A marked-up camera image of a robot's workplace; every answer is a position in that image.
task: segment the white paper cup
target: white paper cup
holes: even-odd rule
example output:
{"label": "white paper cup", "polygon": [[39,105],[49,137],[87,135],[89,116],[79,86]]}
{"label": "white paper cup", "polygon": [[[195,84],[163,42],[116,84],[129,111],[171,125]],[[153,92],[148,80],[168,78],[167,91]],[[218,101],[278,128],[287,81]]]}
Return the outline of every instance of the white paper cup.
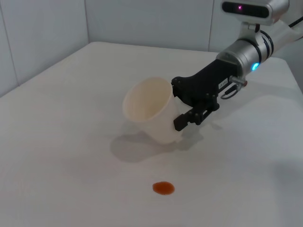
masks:
{"label": "white paper cup", "polygon": [[135,85],[123,101],[125,117],[160,144],[181,139],[174,120],[180,115],[171,84],[162,78],[149,78]]}

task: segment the table surface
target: table surface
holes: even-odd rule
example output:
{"label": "table surface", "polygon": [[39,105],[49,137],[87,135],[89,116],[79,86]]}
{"label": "table surface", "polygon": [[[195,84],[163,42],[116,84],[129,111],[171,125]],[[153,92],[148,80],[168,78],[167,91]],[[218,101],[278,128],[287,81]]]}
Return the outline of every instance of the table surface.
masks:
{"label": "table surface", "polygon": [[[91,43],[0,98],[1,226],[302,226],[303,96],[284,60],[178,144],[124,119],[135,83],[191,76],[215,56]],[[153,192],[159,181],[175,192]]]}

